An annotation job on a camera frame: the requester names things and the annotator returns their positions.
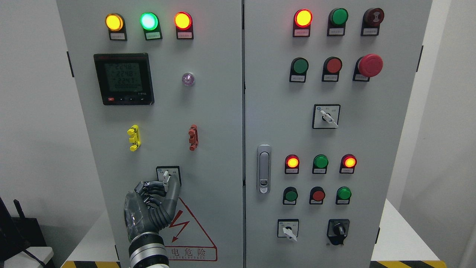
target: robotic hand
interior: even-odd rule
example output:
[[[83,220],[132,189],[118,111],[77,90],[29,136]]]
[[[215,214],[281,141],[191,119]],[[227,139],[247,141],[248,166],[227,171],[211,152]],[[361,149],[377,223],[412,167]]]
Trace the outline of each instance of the robotic hand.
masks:
[[[179,178],[165,173],[164,181],[140,182],[126,195],[124,218],[131,268],[169,268],[159,231],[173,220],[179,192]]]

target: yellow indicator light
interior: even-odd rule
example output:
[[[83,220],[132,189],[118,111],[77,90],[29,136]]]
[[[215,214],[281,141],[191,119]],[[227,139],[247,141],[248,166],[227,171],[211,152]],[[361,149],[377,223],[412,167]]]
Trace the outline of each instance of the yellow indicator light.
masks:
[[[117,13],[111,13],[106,16],[106,26],[111,31],[120,31],[124,27],[124,20]]]
[[[186,12],[179,12],[174,18],[175,26],[181,30],[187,30],[192,26],[192,17]]]
[[[310,10],[298,10],[294,15],[294,22],[301,28],[311,25],[312,12]]]
[[[349,157],[344,161],[344,166],[351,168],[354,167],[357,163],[357,160],[353,157]]]
[[[295,168],[299,165],[299,160],[295,157],[292,157],[288,159],[288,162],[286,163],[290,168]]]

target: unlit green indicator light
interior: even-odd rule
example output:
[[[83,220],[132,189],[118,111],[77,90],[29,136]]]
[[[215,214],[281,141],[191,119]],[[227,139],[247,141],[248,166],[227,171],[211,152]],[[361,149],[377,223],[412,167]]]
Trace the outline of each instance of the unlit green indicator light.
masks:
[[[153,31],[159,25],[159,19],[154,13],[147,12],[141,15],[140,24],[144,29]]]

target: red terminal block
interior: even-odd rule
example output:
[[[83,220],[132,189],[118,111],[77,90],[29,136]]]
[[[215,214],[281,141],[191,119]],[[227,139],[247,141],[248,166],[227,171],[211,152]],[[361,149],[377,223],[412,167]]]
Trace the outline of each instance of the red terminal block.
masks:
[[[198,147],[198,128],[197,125],[193,124],[190,129],[188,130],[188,134],[190,135],[190,138],[188,139],[188,142],[190,143],[190,150],[195,151],[195,149]]]

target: digital power meter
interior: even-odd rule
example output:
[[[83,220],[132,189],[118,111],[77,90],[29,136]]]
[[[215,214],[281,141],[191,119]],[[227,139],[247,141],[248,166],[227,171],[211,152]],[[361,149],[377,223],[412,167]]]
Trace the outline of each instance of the digital power meter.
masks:
[[[147,53],[95,54],[94,63],[104,105],[154,103]]]

